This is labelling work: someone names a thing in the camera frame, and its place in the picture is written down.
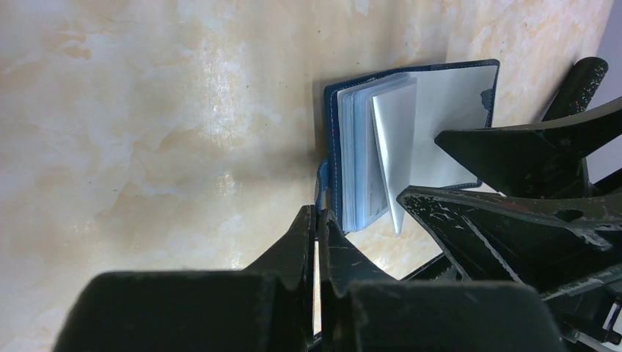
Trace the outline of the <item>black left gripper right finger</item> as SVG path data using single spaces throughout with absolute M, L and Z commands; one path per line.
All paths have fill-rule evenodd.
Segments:
M 324 351 L 563 351 L 535 291 L 512 282 L 400 281 L 364 256 L 334 214 L 318 218 Z

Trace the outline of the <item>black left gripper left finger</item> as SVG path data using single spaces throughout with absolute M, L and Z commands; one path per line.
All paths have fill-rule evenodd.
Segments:
M 306 351 L 316 210 L 236 271 L 110 271 L 78 296 L 55 351 Z

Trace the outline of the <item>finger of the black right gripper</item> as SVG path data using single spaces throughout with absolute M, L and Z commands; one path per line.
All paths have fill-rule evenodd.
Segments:
M 621 99 L 568 117 L 502 128 L 442 131 L 435 143 L 510 197 L 571 199 L 603 193 L 585 158 L 621 134 Z
M 467 280 L 577 294 L 621 280 L 621 195 L 527 199 L 410 186 L 399 204 Z

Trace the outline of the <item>blue leather card holder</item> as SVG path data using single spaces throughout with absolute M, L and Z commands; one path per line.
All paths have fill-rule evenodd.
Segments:
M 343 232 L 389 213 L 400 234 L 405 211 L 397 198 L 409 186 L 481 185 L 435 138 L 491 126 L 499 70 L 496 59 L 411 66 L 324 88 L 328 156 L 318 168 L 318 191 L 329 193 L 326 206 Z

